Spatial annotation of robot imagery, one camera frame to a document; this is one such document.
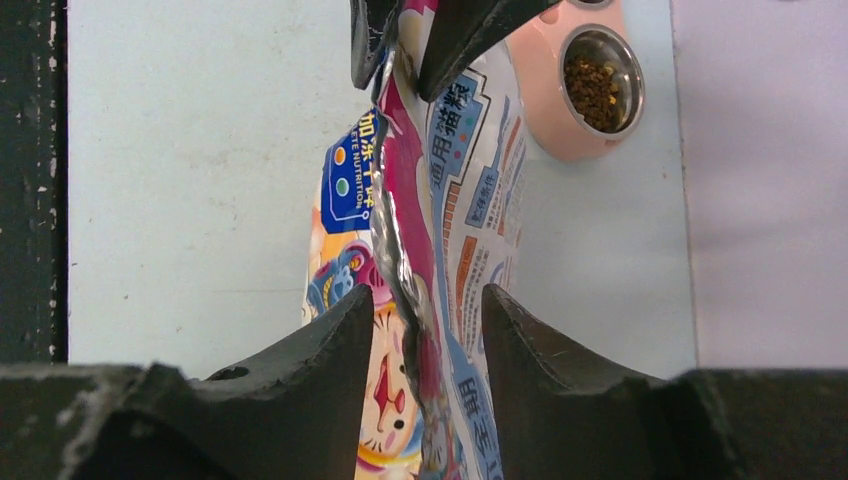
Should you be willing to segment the pink double pet feeder base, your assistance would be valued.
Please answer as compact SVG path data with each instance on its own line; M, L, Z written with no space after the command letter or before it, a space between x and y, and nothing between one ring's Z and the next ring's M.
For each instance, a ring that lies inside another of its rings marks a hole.
M528 128L544 151L565 162L607 155L636 129L619 141L595 137L578 125L565 104L561 48L569 33L589 23L608 26L627 40L618 1L561 1L507 38Z

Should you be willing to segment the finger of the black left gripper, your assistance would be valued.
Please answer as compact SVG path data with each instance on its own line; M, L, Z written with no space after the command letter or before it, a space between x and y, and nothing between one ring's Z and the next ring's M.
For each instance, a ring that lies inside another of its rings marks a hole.
M351 80L365 90L397 40L402 0L350 0Z
M420 98L435 101L480 55L557 4L556 0L441 1L418 75Z

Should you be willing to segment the colourful cat food bag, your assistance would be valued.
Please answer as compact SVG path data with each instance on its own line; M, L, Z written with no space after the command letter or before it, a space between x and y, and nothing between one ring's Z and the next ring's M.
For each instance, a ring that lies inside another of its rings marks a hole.
M374 302L354 475L504 475L481 333L521 237L527 130L504 43L431 102L414 89L438 5L404 1L373 107L326 152L303 317L354 287Z

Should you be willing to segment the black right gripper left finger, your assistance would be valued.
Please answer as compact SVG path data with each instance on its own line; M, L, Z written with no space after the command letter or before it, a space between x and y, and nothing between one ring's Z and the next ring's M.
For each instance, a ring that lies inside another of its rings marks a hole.
M5 364L5 479L350 479L372 343L358 286L268 348L189 380L153 364Z

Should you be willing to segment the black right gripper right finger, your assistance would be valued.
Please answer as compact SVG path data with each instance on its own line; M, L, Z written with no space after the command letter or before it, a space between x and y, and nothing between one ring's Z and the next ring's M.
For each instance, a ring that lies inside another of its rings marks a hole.
M508 479L843 479L847 374L613 362L485 287L482 334Z

